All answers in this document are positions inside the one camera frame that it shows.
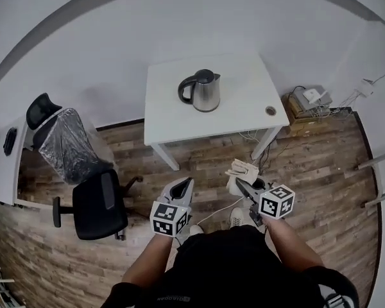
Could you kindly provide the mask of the grey flat device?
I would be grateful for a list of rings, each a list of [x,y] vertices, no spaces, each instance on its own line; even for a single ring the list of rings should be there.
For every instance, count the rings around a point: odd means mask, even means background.
[[[317,108],[319,106],[329,106],[332,103],[332,98],[330,94],[327,92],[324,97],[322,97],[320,100],[316,101],[313,104],[309,104],[308,100],[303,96],[303,91],[306,89],[315,88],[318,92],[322,92],[325,90],[322,86],[316,85],[312,87],[303,87],[303,86],[297,86],[295,91],[291,94],[291,97],[295,99],[295,101],[301,106],[302,110],[308,111],[312,110],[314,108]]]

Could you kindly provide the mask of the brown cardboard box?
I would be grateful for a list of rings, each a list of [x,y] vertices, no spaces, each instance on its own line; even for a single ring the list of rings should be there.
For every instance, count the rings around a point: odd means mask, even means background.
[[[329,128],[329,123],[319,117],[301,116],[303,110],[289,94],[284,95],[281,102],[289,119],[289,126],[284,128],[288,136],[308,136],[322,133]]]

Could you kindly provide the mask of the white table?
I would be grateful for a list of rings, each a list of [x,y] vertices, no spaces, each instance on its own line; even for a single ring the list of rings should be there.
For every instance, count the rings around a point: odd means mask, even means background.
[[[221,102],[213,112],[182,103],[178,85],[199,69],[221,75]],[[265,109],[277,113],[270,116]],[[214,55],[175,60],[148,68],[144,143],[175,171],[179,164],[167,143],[253,130],[264,130],[251,158],[256,160],[280,129],[289,124],[278,92],[258,55]]]

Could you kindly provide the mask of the white adapter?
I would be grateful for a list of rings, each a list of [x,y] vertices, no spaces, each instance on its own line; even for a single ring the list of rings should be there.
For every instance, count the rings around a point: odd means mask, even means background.
[[[324,97],[326,93],[326,90],[318,92],[315,88],[311,88],[304,90],[302,94],[308,100],[309,104],[313,104],[316,101],[320,100],[322,97]]]

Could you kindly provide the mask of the white towel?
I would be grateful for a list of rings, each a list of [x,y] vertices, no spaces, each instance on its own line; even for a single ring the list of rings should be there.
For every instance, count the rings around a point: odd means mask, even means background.
[[[249,164],[241,160],[235,159],[232,162],[230,169],[228,169],[225,174],[229,176],[226,185],[226,188],[228,189],[229,193],[234,196],[240,196],[241,191],[239,190],[236,184],[236,180],[241,179],[249,183],[250,185],[253,185],[253,183],[258,177],[259,169],[253,164]]]

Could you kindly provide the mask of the person's right forearm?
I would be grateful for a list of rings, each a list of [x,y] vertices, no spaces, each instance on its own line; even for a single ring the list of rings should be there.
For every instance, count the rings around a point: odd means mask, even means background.
[[[316,266],[324,267],[320,256],[285,220],[263,217],[262,222],[266,225],[278,256],[285,266],[297,272]]]

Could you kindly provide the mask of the white wall socket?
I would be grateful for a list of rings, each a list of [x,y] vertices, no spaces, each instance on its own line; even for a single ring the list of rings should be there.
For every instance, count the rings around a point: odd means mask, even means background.
[[[364,97],[369,97],[373,94],[373,85],[372,81],[367,80],[367,79],[362,79],[361,84],[358,88],[358,91],[364,96]]]

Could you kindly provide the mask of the person's left forearm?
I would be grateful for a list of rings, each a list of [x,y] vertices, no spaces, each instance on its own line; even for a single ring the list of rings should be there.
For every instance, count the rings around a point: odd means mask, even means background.
[[[124,273],[121,282],[147,288],[165,273],[173,238],[155,234],[136,261]]]

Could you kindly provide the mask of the black flat case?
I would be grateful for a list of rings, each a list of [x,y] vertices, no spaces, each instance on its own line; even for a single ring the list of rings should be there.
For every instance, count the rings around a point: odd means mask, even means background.
[[[11,127],[7,133],[3,144],[3,152],[6,156],[11,155],[17,137],[16,127]]]

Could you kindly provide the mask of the clear plastic chair cover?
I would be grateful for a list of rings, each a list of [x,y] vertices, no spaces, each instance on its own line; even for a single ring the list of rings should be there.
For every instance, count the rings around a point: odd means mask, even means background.
[[[78,185],[115,168],[108,144],[75,109],[66,108],[54,119],[48,134],[40,138],[38,152],[65,183]]]

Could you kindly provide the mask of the person's black shirt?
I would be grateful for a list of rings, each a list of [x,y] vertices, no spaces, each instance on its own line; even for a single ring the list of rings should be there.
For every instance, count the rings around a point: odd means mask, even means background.
[[[156,283],[120,282],[101,308],[359,308],[359,296],[333,269],[288,268],[244,225],[188,238]]]

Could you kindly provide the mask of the person's right white shoe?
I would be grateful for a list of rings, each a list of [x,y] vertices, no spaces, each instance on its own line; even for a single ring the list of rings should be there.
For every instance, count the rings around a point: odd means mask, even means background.
[[[230,228],[241,227],[244,225],[244,215],[242,209],[235,207],[230,213]]]

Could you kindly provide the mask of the black office chair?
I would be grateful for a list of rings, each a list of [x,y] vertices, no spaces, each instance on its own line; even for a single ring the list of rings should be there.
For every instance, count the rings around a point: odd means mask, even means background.
[[[53,103],[48,94],[39,95],[26,111],[28,128],[33,130],[33,149],[38,151],[40,138],[46,136],[54,124],[54,117],[63,111],[60,105]],[[124,197],[141,176],[133,177],[125,186],[119,182],[115,168],[98,173],[86,181],[71,185],[73,187],[72,205],[61,204],[60,197],[53,199],[53,224],[59,228],[61,217],[71,214],[79,239],[92,241],[113,235],[117,240],[124,240],[124,229],[128,226],[127,209]]]

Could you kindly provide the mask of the steel kettle with black handle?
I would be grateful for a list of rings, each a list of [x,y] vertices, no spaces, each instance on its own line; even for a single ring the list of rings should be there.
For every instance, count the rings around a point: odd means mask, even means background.
[[[220,103],[220,79],[220,74],[201,69],[179,84],[178,97],[199,112],[214,111]]]

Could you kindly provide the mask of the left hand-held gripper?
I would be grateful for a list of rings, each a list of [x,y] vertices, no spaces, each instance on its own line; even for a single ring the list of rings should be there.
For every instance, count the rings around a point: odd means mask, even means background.
[[[152,205],[151,231],[156,235],[176,238],[191,218],[194,179],[183,177],[167,184]]]

